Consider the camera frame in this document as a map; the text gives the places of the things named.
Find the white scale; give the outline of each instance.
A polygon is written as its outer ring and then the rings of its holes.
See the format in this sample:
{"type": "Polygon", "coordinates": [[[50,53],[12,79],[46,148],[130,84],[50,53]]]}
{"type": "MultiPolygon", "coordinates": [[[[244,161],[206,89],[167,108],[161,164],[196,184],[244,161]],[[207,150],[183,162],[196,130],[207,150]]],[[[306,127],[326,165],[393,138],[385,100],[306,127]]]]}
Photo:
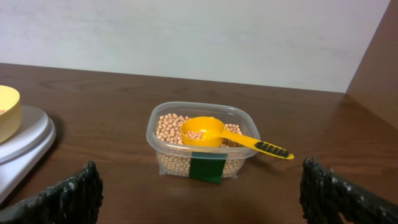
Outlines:
{"type": "Polygon", "coordinates": [[[55,126],[47,114],[33,106],[22,106],[18,131],[0,143],[0,203],[33,168],[55,139],[55,126]]]}

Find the green tape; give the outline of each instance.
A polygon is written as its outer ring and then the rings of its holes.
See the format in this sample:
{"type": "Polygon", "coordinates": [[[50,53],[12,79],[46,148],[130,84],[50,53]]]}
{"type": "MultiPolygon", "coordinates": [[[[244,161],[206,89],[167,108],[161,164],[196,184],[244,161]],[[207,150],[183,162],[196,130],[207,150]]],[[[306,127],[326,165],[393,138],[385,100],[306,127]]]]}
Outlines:
{"type": "Polygon", "coordinates": [[[193,152],[189,177],[206,182],[221,183],[221,176],[226,162],[227,154],[217,154],[220,159],[198,159],[197,157],[211,157],[213,153],[193,152]]]}

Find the measuring scoop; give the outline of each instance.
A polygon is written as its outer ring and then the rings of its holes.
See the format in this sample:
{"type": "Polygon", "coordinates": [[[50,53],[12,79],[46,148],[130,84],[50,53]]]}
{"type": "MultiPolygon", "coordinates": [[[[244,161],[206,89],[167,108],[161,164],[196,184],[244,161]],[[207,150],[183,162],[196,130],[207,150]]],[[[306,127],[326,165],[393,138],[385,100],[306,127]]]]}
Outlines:
{"type": "Polygon", "coordinates": [[[223,139],[226,138],[279,159],[294,158],[293,154],[279,146],[228,131],[224,123],[214,117],[191,118],[181,126],[181,132],[182,141],[186,145],[219,147],[223,143],[223,139]],[[189,131],[202,132],[201,139],[189,138],[187,135],[189,131]]]}

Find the brown table surface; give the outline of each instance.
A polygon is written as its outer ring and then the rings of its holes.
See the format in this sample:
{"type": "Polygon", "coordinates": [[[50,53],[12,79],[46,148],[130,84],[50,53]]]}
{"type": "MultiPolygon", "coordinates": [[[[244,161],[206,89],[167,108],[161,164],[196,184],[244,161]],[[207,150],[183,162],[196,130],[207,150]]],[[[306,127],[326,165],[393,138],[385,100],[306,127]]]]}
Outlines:
{"type": "Polygon", "coordinates": [[[305,223],[299,183],[311,155],[398,203],[398,132],[342,93],[5,64],[0,84],[45,110],[60,141],[10,204],[93,160],[104,182],[98,223],[305,223]],[[240,108],[295,159],[257,154],[221,185],[159,175],[145,131],[167,101],[240,108]]]}

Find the clear plastic container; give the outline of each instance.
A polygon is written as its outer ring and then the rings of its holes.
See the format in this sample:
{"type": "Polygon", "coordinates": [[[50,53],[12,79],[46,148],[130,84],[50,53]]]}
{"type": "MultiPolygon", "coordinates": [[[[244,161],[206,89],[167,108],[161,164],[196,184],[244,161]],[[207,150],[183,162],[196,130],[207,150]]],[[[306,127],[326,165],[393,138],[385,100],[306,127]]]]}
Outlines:
{"type": "Polygon", "coordinates": [[[156,137],[155,131],[160,116],[169,113],[190,118],[212,116],[226,124],[238,124],[244,135],[260,139],[259,132],[251,117],[244,111],[232,106],[190,102],[163,103],[153,110],[146,133],[148,143],[157,151],[160,174],[188,177],[191,158],[226,159],[222,177],[236,177],[245,159],[257,153],[257,151],[248,147],[198,147],[162,141],[156,137]],[[210,151],[211,153],[192,155],[192,152],[203,151],[210,151]]]}

